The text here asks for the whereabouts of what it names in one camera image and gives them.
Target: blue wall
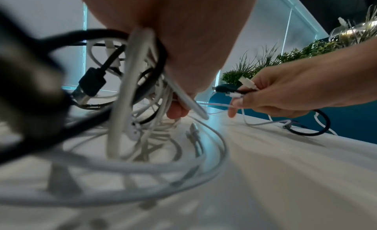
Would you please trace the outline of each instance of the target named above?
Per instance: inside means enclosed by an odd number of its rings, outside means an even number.
[[[226,103],[229,104],[230,97],[223,93],[216,93],[210,99],[210,103]],[[210,106],[217,109],[226,110],[227,107]],[[321,109],[331,120],[331,129],[339,136],[351,139],[362,140],[365,142],[377,144],[377,101],[350,106],[350,107],[328,107]],[[248,116],[267,119],[266,114],[258,113],[253,110],[245,110]],[[315,112],[310,112],[306,116],[295,118],[294,120],[307,126],[309,129],[319,131],[321,126],[314,119]],[[274,118],[274,120],[282,120],[283,118]]]

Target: hand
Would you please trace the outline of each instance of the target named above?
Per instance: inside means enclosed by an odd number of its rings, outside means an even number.
[[[377,39],[325,55],[261,70],[252,79],[260,89],[233,99],[237,108],[295,118],[309,110],[377,100]],[[237,108],[230,108],[234,117]]]
[[[165,70],[195,97],[224,65],[255,0],[83,1],[108,28],[127,33],[136,26],[154,29],[168,52]],[[174,102],[167,116],[176,119],[188,112]]]

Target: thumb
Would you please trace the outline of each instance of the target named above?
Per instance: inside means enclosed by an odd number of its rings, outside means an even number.
[[[235,99],[232,104],[237,108],[251,109],[254,107],[270,106],[270,100],[267,98],[264,90],[250,92],[242,98]]]

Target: black ceiling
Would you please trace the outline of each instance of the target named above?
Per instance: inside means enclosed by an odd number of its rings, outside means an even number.
[[[300,1],[328,33],[340,25],[339,17],[360,23],[364,21],[368,7],[377,4],[377,0]]]

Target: white table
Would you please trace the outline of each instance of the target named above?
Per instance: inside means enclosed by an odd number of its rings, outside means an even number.
[[[170,133],[182,148],[188,146],[185,131],[192,122],[183,118]],[[250,128],[242,125],[240,115],[229,119],[226,113],[213,115],[206,123],[226,137],[231,151],[226,171],[210,183],[137,204],[85,209],[0,206],[0,229],[377,228],[377,145],[330,134],[307,138],[274,125]],[[218,139],[205,127],[201,135],[210,150],[205,165],[210,167],[217,158],[214,143]],[[86,149],[103,155],[104,140],[90,142]],[[1,167],[0,183],[44,188],[48,169],[47,162],[27,157]],[[81,175],[85,183],[102,189],[118,188],[125,181],[104,173],[81,171]]]

